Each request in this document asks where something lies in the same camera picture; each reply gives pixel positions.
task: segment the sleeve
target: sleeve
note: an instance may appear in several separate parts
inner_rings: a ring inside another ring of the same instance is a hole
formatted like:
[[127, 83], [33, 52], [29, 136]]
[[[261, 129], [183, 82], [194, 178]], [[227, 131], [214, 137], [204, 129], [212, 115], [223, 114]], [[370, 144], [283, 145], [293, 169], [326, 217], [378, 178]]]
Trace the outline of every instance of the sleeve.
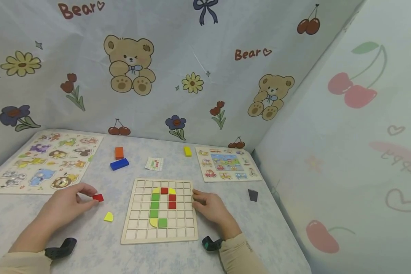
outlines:
[[49, 274], [51, 259], [38, 253], [7, 253], [0, 259], [0, 274]]
[[268, 274], [243, 234], [222, 242], [219, 254], [227, 274]]

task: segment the purple flower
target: purple flower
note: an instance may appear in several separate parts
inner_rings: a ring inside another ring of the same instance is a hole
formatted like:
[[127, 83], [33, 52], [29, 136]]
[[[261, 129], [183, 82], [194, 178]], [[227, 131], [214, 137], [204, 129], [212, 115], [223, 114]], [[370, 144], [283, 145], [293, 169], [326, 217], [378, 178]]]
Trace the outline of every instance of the purple flower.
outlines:
[[178, 115], [173, 115], [172, 118], [166, 119], [166, 125], [170, 130], [183, 129], [185, 127], [186, 119], [181, 118]]
[[0, 122], [4, 125], [15, 127], [18, 119], [30, 114], [29, 107], [29, 105], [3, 107], [2, 113], [0, 114]]

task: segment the bear illustration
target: bear illustration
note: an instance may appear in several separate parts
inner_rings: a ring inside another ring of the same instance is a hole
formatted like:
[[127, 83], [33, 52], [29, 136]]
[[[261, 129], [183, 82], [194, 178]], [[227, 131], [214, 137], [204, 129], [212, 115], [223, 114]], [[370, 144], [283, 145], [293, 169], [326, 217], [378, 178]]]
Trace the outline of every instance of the bear illustration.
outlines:
[[111, 87], [116, 92], [128, 92], [131, 89], [138, 95], [148, 95], [155, 74], [148, 69], [154, 45], [147, 39], [139, 41], [130, 38], [117, 38], [108, 35], [104, 41], [105, 52], [110, 56]]
[[254, 98], [254, 103], [248, 108], [248, 115], [261, 117], [268, 121], [275, 117], [283, 107], [283, 101], [288, 90], [294, 86], [292, 76], [264, 75], [259, 81], [260, 90]]

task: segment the yellow semicircle block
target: yellow semicircle block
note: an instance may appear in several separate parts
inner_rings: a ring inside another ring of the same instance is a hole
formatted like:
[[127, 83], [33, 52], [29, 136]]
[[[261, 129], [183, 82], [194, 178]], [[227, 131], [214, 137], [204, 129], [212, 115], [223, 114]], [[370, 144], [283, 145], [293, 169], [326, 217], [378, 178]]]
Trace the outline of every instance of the yellow semicircle block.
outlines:
[[150, 224], [156, 228], [158, 227], [158, 218], [150, 218]]

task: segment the hand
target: hand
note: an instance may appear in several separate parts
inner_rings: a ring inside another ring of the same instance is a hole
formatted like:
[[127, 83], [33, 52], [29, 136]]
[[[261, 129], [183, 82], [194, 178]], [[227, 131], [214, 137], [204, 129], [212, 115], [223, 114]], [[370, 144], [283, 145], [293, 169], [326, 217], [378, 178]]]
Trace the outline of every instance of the hand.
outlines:
[[223, 239], [231, 239], [241, 234], [236, 220], [228, 212], [222, 199], [215, 193], [205, 193], [193, 190], [192, 207], [203, 214], [208, 220], [217, 223], [223, 234]]

